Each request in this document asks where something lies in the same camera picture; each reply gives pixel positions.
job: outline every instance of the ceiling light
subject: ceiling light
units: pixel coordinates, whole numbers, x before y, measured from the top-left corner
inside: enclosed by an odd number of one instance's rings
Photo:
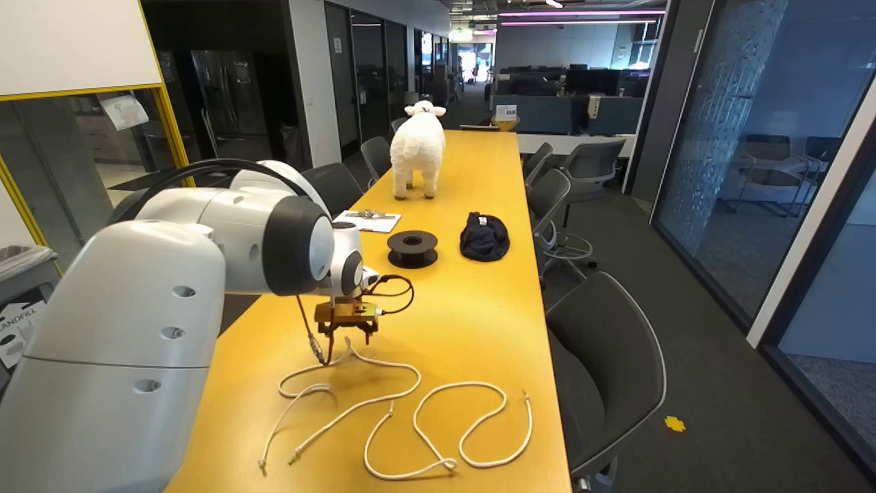
[[[561,28],[561,25],[653,25],[649,20],[549,20],[549,21],[525,21],[525,20],[513,20],[501,21],[501,28]]]
[[[601,9],[601,12],[501,12],[498,16],[664,16],[658,9]]]

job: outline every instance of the desk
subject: desk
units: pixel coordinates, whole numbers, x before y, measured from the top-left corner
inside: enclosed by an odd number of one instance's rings
[[[554,145],[554,156],[569,156],[580,143],[606,143],[606,139],[625,139],[623,156],[632,156],[635,135],[616,135],[616,138],[601,138],[601,135],[519,135],[521,154],[536,154],[542,143]]]
[[[289,417],[289,429],[276,436],[268,476],[264,476],[259,469],[264,444],[289,409],[276,384],[289,373],[315,364],[297,302],[264,295],[217,345],[189,455],[171,491],[569,491],[519,135],[450,132],[435,199],[420,199],[416,190],[413,199],[398,202],[391,199],[391,175],[383,175],[360,206],[400,210],[398,231],[428,227],[439,235],[439,264],[402,272],[416,283],[416,302],[408,312],[380,318],[374,345],[363,345],[360,332],[339,332],[339,338],[350,334],[365,357],[412,362],[426,373],[421,387],[398,403],[394,418],[380,429],[374,462],[383,470],[412,470],[434,462],[435,458],[412,429],[412,414],[434,387],[472,377],[504,387],[509,409],[472,438],[469,453],[482,461],[508,458],[521,444],[525,429],[524,391],[534,405],[530,449],[504,469],[478,470],[460,461],[456,476],[380,481],[363,466],[363,444],[390,409],[380,403],[346,418],[313,444],[297,466],[285,466],[290,453],[343,409],[406,390],[413,381],[408,373],[350,362],[320,376],[331,381],[338,401],[309,398]],[[513,249],[501,264],[460,258],[457,240],[469,210],[498,214],[508,223]],[[386,260],[386,235],[365,234],[363,249],[374,269],[400,272]],[[460,432],[495,403],[495,395],[480,390],[445,391],[431,401],[421,421],[435,446],[457,458]]]

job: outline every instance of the chair backrest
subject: chair backrest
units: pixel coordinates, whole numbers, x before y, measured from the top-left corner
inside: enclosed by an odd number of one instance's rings
[[[320,192],[331,217],[347,210],[363,197],[357,175],[343,162],[313,166],[301,175]]]
[[[616,177],[625,139],[580,143],[561,164],[573,180],[606,184]]]
[[[549,171],[530,192],[530,214],[534,223],[534,234],[542,235],[556,214],[564,210],[573,192],[573,180],[561,171]]]
[[[790,135],[743,135],[740,154],[755,162],[785,162],[792,158]]]
[[[806,139],[806,156],[818,162],[833,162],[833,156],[840,150],[843,138],[807,138]]]
[[[542,143],[542,145],[536,147],[536,154],[531,154],[531,156],[525,158],[525,164],[524,164],[524,171],[525,171],[525,190],[531,190],[531,187],[540,180],[540,175],[546,173],[551,156],[554,156],[554,145],[551,145],[551,143]]]
[[[560,395],[573,476],[594,475],[664,409],[668,387],[664,349],[647,312],[606,272],[549,306],[549,329],[586,369],[586,377],[566,377],[573,390],[560,387]],[[603,418],[569,405],[575,391],[575,403],[603,405]]]
[[[368,171],[374,173],[374,180],[379,180],[390,171],[390,139],[369,138],[360,145],[360,150],[363,150]]]

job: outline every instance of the black office chair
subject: black office chair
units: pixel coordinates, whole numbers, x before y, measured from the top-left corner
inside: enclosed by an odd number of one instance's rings
[[[301,175],[320,192],[331,217],[347,210],[363,197],[363,184],[343,162],[313,166]]]
[[[386,138],[369,138],[360,145],[363,158],[369,171],[369,187],[390,171],[390,139]]]
[[[540,277],[546,277],[554,264],[566,264],[580,279],[586,279],[586,269],[580,269],[580,264],[590,264],[594,246],[556,225],[556,217],[566,210],[569,192],[573,180],[561,171],[549,171],[525,192]]]
[[[601,197],[606,187],[616,180],[623,147],[625,139],[594,139],[575,145],[561,164],[561,171],[566,171],[573,177],[569,206]]]
[[[542,143],[536,147],[536,154],[531,154],[525,162],[524,162],[524,173],[525,173],[525,190],[531,190],[542,173],[549,171],[549,162],[554,156],[554,145],[551,143]]]
[[[610,491],[623,449],[665,403],[658,332],[606,272],[549,306],[549,329],[573,481]]]

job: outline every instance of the white wall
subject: white wall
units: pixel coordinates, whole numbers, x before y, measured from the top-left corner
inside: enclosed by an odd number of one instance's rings
[[[609,68],[613,62],[616,25],[590,28],[501,28],[495,67],[569,67]]]
[[[331,0],[335,5],[391,20],[408,28],[450,34],[450,9],[442,0]]]
[[[139,0],[0,0],[0,99],[159,82]]]
[[[301,105],[315,166],[343,162],[324,0],[290,0]]]

